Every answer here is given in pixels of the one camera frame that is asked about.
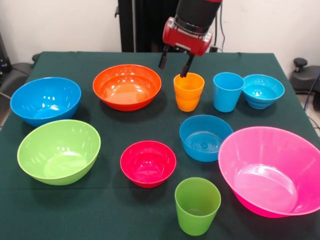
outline bowl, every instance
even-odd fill
[[[161,78],[145,66],[124,64],[100,72],[92,87],[109,107],[130,112],[145,107],[156,97],[161,89]]]
[[[167,145],[149,140],[132,144],[120,159],[124,175],[139,187],[147,189],[167,180],[176,165],[176,156]]]
[[[100,150],[99,133],[72,119],[53,121],[30,132],[21,142],[17,160],[21,169],[49,185],[68,185],[93,166]]]
[[[271,76],[254,74],[244,78],[242,91],[251,107],[265,109],[283,96],[285,87]]]
[[[238,200],[263,217],[320,209],[320,151],[304,138],[274,127],[236,131],[221,145],[219,168]]]
[[[218,160],[222,142],[233,133],[231,126],[221,118],[196,115],[180,126],[180,138],[185,152],[200,162]]]
[[[63,77],[46,77],[28,82],[12,95],[10,107],[26,123],[43,124],[70,119],[81,98],[78,84]]]

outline dark green tablecloth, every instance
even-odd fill
[[[174,200],[176,186],[189,177],[212,181],[222,196],[213,224],[199,239],[320,239],[320,213],[279,219],[253,214],[237,201],[222,178],[218,163],[191,159],[179,138],[179,126],[187,117],[210,114],[226,120],[234,131],[249,126],[274,126],[294,132],[319,147],[318,136],[275,56],[209,53],[196,58],[190,71],[202,75],[206,82],[200,103],[191,113],[177,108],[173,89],[173,77],[180,72],[187,56],[171,53],[165,70],[158,69],[159,60],[158,53],[45,52],[40,55],[28,80],[58,76],[76,81],[82,89],[82,99],[74,118],[98,130],[101,150],[91,171],[80,181],[68,186],[40,183],[19,168],[16,157],[20,142],[34,128],[11,114],[0,132],[0,239],[193,239],[179,228]],[[92,90],[93,79],[100,71],[126,63],[152,68],[162,78],[158,96],[135,112],[107,107]],[[285,86],[285,94],[264,110],[249,107],[241,96],[233,112],[217,112],[212,103],[212,79],[220,72],[243,77],[249,74],[275,77]],[[142,140],[163,142],[177,157],[171,178],[154,189],[137,187],[120,169],[120,156],[125,148]]]

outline bowl rim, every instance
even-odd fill
[[[131,147],[133,147],[133,146],[135,146],[135,145],[139,145],[139,144],[145,143],[145,142],[148,142],[148,143],[156,143],[156,144],[159,144],[159,145],[163,145],[163,146],[164,146],[165,148],[167,148],[167,149],[169,150],[169,152],[173,155],[174,166],[173,166],[171,172],[170,172],[167,176],[165,176],[163,179],[161,179],[161,180],[153,181],[153,182],[138,181],[138,180],[135,180],[135,179],[133,179],[132,177],[128,176],[128,174],[127,174],[127,173],[124,171],[124,169],[123,169],[122,162],[123,162],[123,156],[124,156],[124,154],[125,154]],[[120,157],[120,168],[121,168],[121,171],[123,172],[123,174],[124,174],[129,180],[131,180],[132,182],[134,182],[134,183],[139,183],[139,184],[144,184],[144,185],[158,184],[158,183],[161,183],[161,182],[167,180],[167,179],[174,173],[174,171],[175,171],[175,169],[176,169],[176,166],[177,166],[177,157],[176,157],[174,151],[173,151],[169,146],[165,145],[164,143],[159,142],[159,141],[154,141],[154,140],[137,141],[137,142],[131,144],[130,146],[128,146],[128,147],[123,151],[123,153],[121,154],[121,157]]]
[[[257,77],[267,77],[267,78],[269,78],[269,79],[275,80],[276,82],[278,82],[278,83],[281,85],[281,87],[282,87],[282,93],[281,93],[279,96],[277,96],[277,97],[268,98],[268,99],[260,98],[260,97],[253,96],[253,95],[249,94],[249,93],[246,91],[246,78],[253,77],[253,76],[257,76]],[[245,96],[247,95],[247,96],[249,96],[249,97],[251,97],[251,98],[254,98],[254,99],[259,99],[259,101],[268,101],[268,102],[269,102],[269,101],[274,101],[274,100],[277,100],[277,99],[281,98],[281,97],[285,94],[285,92],[286,92],[285,86],[282,84],[282,82],[280,82],[278,79],[276,79],[276,78],[274,78],[274,77],[272,77],[272,76],[268,76],[268,75],[265,75],[265,74],[250,74],[250,75],[248,75],[248,76],[245,76],[245,77],[243,78],[243,80],[244,80],[244,86],[243,86],[242,91],[243,91],[244,95],[245,95]]]
[[[219,147],[219,149],[218,149],[217,151],[214,151],[214,152],[205,152],[205,151],[200,151],[200,150],[191,148],[189,145],[186,144],[186,141],[184,141],[184,139],[182,138],[182,136],[181,136],[181,135],[182,135],[182,134],[181,134],[181,131],[182,131],[183,126],[186,124],[186,122],[189,121],[190,119],[196,119],[196,118],[198,118],[198,117],[209,117],[209,118],[211,118],[211,119],[217,119],[217,120],[221,121],[221,122],[224,123],[227,127],[230,128],[230,130],[231,130],[231,133],[230,133],[230,134],[233,134],[233,133],[234,133],[233,128],[230,126],[229,123],[227,123],[227,122],[226,122],[225,120],[223,120],[222,118],[217,117],[217,116],[213,116],[213,115],[209,115],[209,114],[194,115],[194,116],[188,117],[187,119],[185,119],[185,120],[181,123],[180,128],[179,128],[179,136],[180,136],[181,141],[182,141],[189,149],[192,149],[192,150],[194,150],[194,151],[197,151],[197,152],[203,153],[203,154],[217,154],[217,153],[220,151],[222,144],[221,144],[221,146]]]
[[[15,95],[18,94],[18,92],[21,91],[21,89],[23,89],[25,86],[28,86],[28,85],[32,85],[32,84],[35,84],[37,82],[40,82],[40,81],[45,81],[45,80],[52,80],[52,79],[61,79],[61,80],[66,80],[67,82],[70,82],[72,84],[75,85],[75,87],[78,89],[79,91],[79,96],[78,96],[78,99],[75,101],[75,104],[73,104],[70,108],[68,108],[66,111],[62,112],[62,113],[59,113],[58,115],[54,115],[54,116],[49,116],[49,117],[41,117],[41,118],[34,118],[34,117],[26,117],[26,116],[23,116],[22,114],[18,113],[15,108],[13,107],[12,105],[12,100],[14,99]],[[57,117],[60,117],[62,115],[64,115],[65,113],[67,113],[68,111],[70,111],[72,108],[74,108],[79,102],[80,102],[80,99],[81,99],[81,96],[82,96],[82,91],[81,91],[81,88],[80,86],[73,80],[71,79],[68,79],[68,78],[65,78],[65,77],[60,77],[60,76],[49,76],[49,77],[42,77],[42,78],[37,78],[35,80],[31,80],[29,82],[27,82],[26,84],[22,85],[21,87],[19,87],[14,93],[13,95],[11,96],[11,99],[10,99],[10,108],[11,110],[17,115],[19,116],[20,118],[23,118],[23,119],[27,119],[27,120],[49,120],[49,119],[52,119],[52,118],[57,118]]]
[[[240,77],[240,78],[242,79],[242,82],[243,82],[242,86],[239,87],[239,88],[237,88],[237,89],[227,89],[227,88],[223,88],[223,87],[218,86],[218,85],[216,84],[216,81],[215,81],[215,80],[216,80],[216,77],[217,77],[217,76],[222,75],[222,74],[231,74],[231,75],[236,75],[237,77]],[[218,74],[216,74],[216,75],[213,77],[212,82],[213,82],[213,84],[214,84],[217,88],[222,89],[222,90],[226,90],[226,91],[230,91],[230,92],[239,91],[239,90],[242,90],[242,89],[245,87],[245,79],[244,79],[242,76],[240,76],[239,74],[236,74],[236,73],[234,73],[234,72],[229,72],[229,71],[219,72]]]
[[[53,124],[56,124],[56,123],[62,123],[62,122],[74,122],[74,123],[77,123],[77,124],[84,124],[84,125],[87,125],[89,128],[91,128],[93,130],[94,133],[96,133],[96,136],[98,138],[98,148],[96,150],[96,153],[94,154],[94,157],[80,170],[78,170],[77,172],[74,172],[72,174],[69,174],[69,175],[66,175],[66,176],[61,176],[61,177],[42,177],[42,176],[36,176],[34,174],[30,174],[29,172],[27,172],[22,166],[21,166],[21,160],[20,160],[20,157],[19,157],[19,153],[20,153],[20,150],[22,148],[22,145],[23,143],[28,139],[28,137],[33,134],[34,132],[37,132],[37,131],[41,131],[42,128],[45,128],[49,125],[53,125]],[[90,125],[89,123],[86,123],[84,121],[80,121],[80,120],[75,120],[75,119],[63,119],[63,120],[57,120],[57,121],[51,121],[51,122],[48,122],[46,124],[43,124],[39,127],[37,127],[36,129],[34,129],[33,131],[31,131],[27,136],[24,137],[24,139],[22,140],[22,142],[20,143],[19,147],[18,147],[18,150],[17,150],[17,153],[16,153],[16,157],[17,157],[17,162],[20,166],[20,168],[26,173],[28,174],[29,176],[33,177],[33,178],[36,178],[36,179],[41,179],[41,180],[61,180],[61,179],[65,179],[65,178],[69,178],[75,174],[78,174],[79,172],[81,172],[82,170],[84,170],[85,168],[87,168],[90,164],[92,164],[98,154],[99,154],[99,151],[100,151],[100,148],[101,148],[101,137],[98,133],[98,131],[92,126]]]
[[[145,69],[145,70],[148,70],[148,71],[151,71],[151,72],[155,73],[155,75],[157,76],[157,79],[158,79],[159,82],[160,82],[159,88],[156,89],[155,93],[154,93],[152,96],[150,96],[150,97],[148,97],[147,99],[144,99],[144,100],[142,100],[142,101],[135,102],[135,103],[122,104],[122,103],[113,102],[113,101],[109,101],[109,100],[107,100],[107,99],[105,99],[105,98],[102,98],[102,97],[97,93],[97,91],[96,91],[96,89],[95,89],[95,82],[97,81],[98,77],[99,77],[100,75],[102,75],[103,73],[105,73],[106,71],[109,71],[109,70],[111,70],[111,69],[114,69],[114,68],[117,68],[117,67],[121,67],[121,66],[138,67],[138,68],[142,68],[142,69]],[[155,97],[157,96],[157,94],[160,92],[161,87],[162,87],[162,80],[161,80],[161,77],[159,76],[159,74],[158,74],[156,71],[154,71],[153,69],[151,69],[151,68],[149,68],[149,67],[147,67],[147,66],[139,65],[139,64],[118,64],[118,65],[114,65],[114,66],[108,67],[108,68],[102,70],[101,72],[99,72],[99,73],[94,77],[93,82],[92,82],[93,92],[94,92],[94,94],[95,94],[100,100],[102,100],[103,102],[107,102],[107,103],[109,103],[109,104],[112,104],[112,105],[117,105],[117,106],[139,105],[139,104],[141,104],[141,103],[144,103],[144,102],[147,102],[147,101],[149,101],[149,100],[152,100],[152,99],[155,98]]]
[[[232,133],[231,135],[229,135],[223,141],[223,143],[221,144],[220,149],[228,142],[229,138],[232,138],[234,135],[237,135],[240,132],[247,131],[248,129],[271,129],[271,130],[276,130],[278,132],[286,132],[287,134],[292,135],[295,138],[301,139],[303,142],[305,142],[311,148],[313,148],[313,149],[317,150],[318,152],[320,152],[320,150],[316,146],[314,146],[311,142],[309,142],[308,140],[304,139],[303,137],[301,137],[301,136],[299,136],[299,135],[297,135],[297,134],[295,134],[293,132],[290,132],[290,131],[287,131],[287,130],[284,130],[284,129],[281,129],[281,128],[273,127],[273,126],[250,126],[250,127],[245,127],[245,128],[239,129],[239,130],[235,131],[234,133]],[[278,215],[282,215],[282,216],[301,216],[301,215],[311,214],[311,213],[314,213],[314,212],[320,210],[320,206],[318,206],[317,208],[315,208],[313,210],[304,211],[304,212],[297,212],[297,213],[294,213],[294,212],[281,212],[281,211],[273,211],[273,210],[267,209],[265,207],[259,206],[258,204],[255,204],[254,202],[248,200],[246,197],[243,197],[240,193],[238,193],[238,191],[234,188],[234,186],[227,179],[226,175],[222,171],[221,161],[220,161],[220,157],[221,156],[220,155],[221,155],[221,152],[219,152],[219,154],[218,154],[218,165],[219,165],[219,169],[220,169],[220,172],[221,172],[224,180],[226,181],[226,183],[229,185],[229,187],[232,189],[233,192],[235,192],[237,195],[239,195],[242,199],[244,199],[245,201],[247,201],[251,205],[253,205],[253,206],[257,207],[257,208],[260,208],[260,209],[262,209],[262,210],[264,210],[266,212],[273,213],[273,214],[278,214]]]

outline orange bowl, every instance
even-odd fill
[[[152,69],[135,64],[107,68],[93,80],[94,93],[113,109],[130,112],[148,105],[161,89]]]

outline cup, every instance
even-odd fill
[[[188,72],[186,77],[175,76],[173,85],[178,108],[183,112],[195,110],[204,89],[205,80],[198,74]]]
[[[232,112],[238,102],[244,79],[238,74],[222,72],[213,78],[213,106],[219,112]]]
[[[217,187],[204,178],[191,177],[179,183],[174,197],[180,228],[191,236],[204,234],[221,204]]]

